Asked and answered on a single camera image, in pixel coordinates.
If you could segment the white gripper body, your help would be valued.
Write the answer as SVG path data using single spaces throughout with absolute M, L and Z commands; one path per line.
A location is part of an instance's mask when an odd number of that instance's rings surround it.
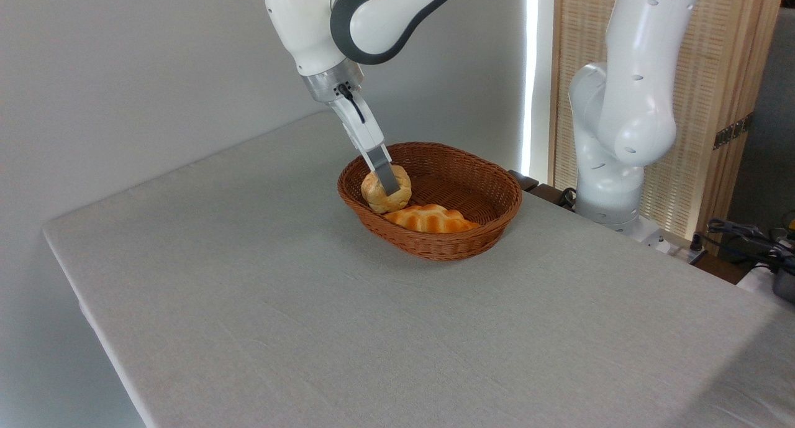
M 372 150 L 385 143 L 373 112 L 360 92 L 335 92 L 335 100 L 329 106 L 343 122 L 343 127 L 360 153 Z

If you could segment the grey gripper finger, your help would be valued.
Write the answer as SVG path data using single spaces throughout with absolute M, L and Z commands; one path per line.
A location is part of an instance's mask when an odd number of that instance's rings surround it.
M 369 165 L 370 171 L 375 172 L 386 196 L 394 195 L 394 193 L 400 190 L 398 180 L 391 168 L 389 151 L 384 144 L 366 151 L 363 154 L 363 158 L 367 162 L 367 165 Z

